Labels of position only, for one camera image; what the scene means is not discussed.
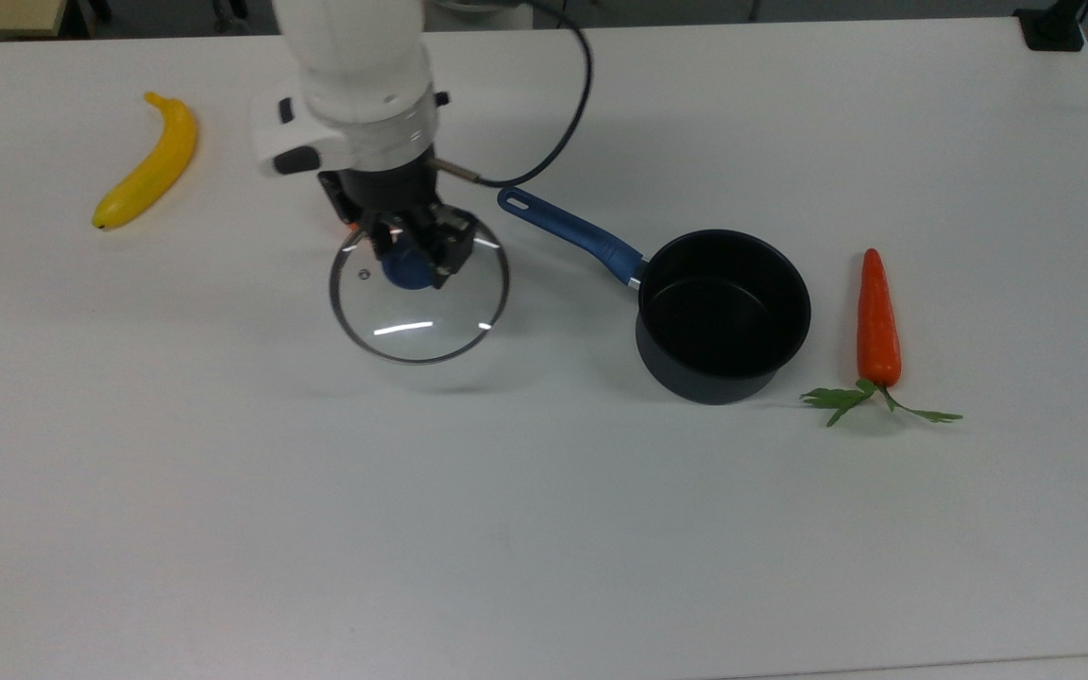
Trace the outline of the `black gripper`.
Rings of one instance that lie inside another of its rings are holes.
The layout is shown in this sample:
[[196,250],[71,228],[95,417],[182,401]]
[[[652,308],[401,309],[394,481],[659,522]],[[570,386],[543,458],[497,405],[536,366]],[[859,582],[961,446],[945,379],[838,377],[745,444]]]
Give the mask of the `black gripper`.
[[380,262],[398,262],[406,254],[401,220],[415,237],[423,237],[432,288],[440,290],[470,258],[480,224],[472,212],[440,205],[434,156],[384,171],[321,169],[316,181],[342,223],[361,231]]

